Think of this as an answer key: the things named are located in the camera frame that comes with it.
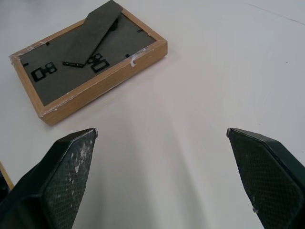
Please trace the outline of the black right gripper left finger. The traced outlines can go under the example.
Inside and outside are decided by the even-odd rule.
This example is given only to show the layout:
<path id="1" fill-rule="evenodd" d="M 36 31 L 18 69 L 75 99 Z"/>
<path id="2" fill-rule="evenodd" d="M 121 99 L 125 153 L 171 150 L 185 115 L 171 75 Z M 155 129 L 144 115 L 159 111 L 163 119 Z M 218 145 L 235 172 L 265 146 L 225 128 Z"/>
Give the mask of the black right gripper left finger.
<path id="1" fill-rule="evenodd" d="M 70 229 L 88 180 L 97 129 L 58 139 L 42 160 L 13 185 L 0 168 L 2 229 Z"/>

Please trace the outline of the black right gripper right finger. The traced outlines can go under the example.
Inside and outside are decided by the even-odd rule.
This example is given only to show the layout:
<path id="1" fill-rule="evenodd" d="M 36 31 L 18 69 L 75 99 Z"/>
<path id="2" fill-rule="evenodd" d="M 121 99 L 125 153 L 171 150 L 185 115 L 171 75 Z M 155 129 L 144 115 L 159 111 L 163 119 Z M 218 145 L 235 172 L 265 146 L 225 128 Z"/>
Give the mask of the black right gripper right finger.
<path id="1" fill-rule="evenodd" d="M 305 167 L 282 143 L 228 128 L 244 190 L 265 229 L 305 227 Z"/>

